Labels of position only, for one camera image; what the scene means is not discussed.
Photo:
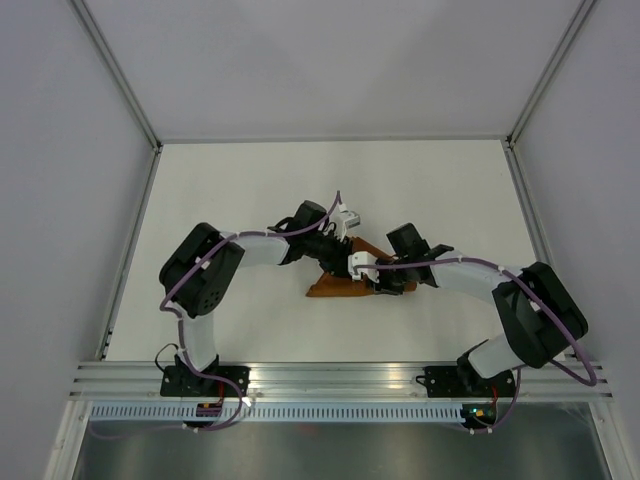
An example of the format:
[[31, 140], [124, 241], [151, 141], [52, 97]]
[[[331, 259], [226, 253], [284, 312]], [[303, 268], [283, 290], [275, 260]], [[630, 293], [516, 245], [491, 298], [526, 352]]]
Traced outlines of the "brown cloth napkin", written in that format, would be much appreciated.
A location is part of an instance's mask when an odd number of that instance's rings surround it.
[[[353, 241], [353, 253], [367, 251], [384, 263], [389, 263], [393, 259], [391, 255], [386, 254], [360, 237], [349, 238]], [[312, 241], [307, 243], [309, 249], [305, 253], [310, 258], [313, 258]], [[367, 279], [353, 281], [350, 275], [330, 275], [323, 272], [321, 277], [309, 288], [306, 295], [308, 297], [363, 297], [376, 295], [373, 291], [372, 283]]]

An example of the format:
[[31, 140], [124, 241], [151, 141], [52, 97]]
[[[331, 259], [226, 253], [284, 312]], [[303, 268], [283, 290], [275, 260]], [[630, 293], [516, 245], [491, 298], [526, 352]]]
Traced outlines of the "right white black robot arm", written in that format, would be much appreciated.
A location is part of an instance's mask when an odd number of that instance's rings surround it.
[[456, 360], [459, 388], [478, 395], [517, 367], [539, 369], [588, 332], [588, 322], [553, 268], [544, 262], [503, 267], [449, 245], [430, 247], [406, 223], [387, 234], [392, 260], [376, 260], [374, 290], [402, 294], [409, 283], [460, 292], [493, 306], [503, 332]]

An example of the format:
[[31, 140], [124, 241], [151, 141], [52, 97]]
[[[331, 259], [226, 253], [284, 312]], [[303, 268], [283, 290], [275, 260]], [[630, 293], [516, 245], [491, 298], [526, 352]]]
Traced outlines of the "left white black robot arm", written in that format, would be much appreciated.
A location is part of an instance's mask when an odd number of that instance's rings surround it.
[[205, 222], [196, 225], [159, 274], [165, 290], [160, 309], [177, 317], [176, 367], [184, 371], [184, 385], [198, 396], [217, 387], [214, 310], [237, 270], [310, 258], [331, 285], [350, 282], [348, 232], [359, 224], [360, 216], [336, 198], [330, 209], [306, 200], [294, 215], [263, 230], [231, 233]]

